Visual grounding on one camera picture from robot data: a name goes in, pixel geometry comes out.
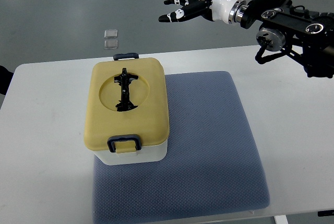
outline white box base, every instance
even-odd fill
[[[136,152],[117,154],[109,149],[93,152],[104,164],[110,166],[159,161],[167,154],[167,139],[160,145],[141,147],[141,150]]]

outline robotic finger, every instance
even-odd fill
[[[160,22],[183,22],[198,16],[204,15],[209,11],[211,0],[196,1],[186,5],[177,11],[159,17]]]

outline black clip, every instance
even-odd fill
[[[138,107],[130,101],[129,92],[129,85],[135,79],[138,79],[138,75],[128,74],[126,68],[123,68],[122,73],[114,78],[114,82],[118,82],[122,89],[121,100],[116,105],[118,112],[129,111]]]

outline yellow lid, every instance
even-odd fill
[[[121,86],[114,77],[126,68],[138,75],[129,87],[130,101],[138,107],[118,112]],[[84,140],[87,148],[108,149],[112,136],[136,134],[142,146],[163,143],[169,135],[168,102],[164,71],[155,58],[101,62],[92,71],[88,95]],[[132,148],[121,144],[123,151]]]

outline gray cushion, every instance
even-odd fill
[[[265,208],[269,193],[227,72],[166,75],[170,136],[158,162],[95,157],[94,223],[143,223]]]

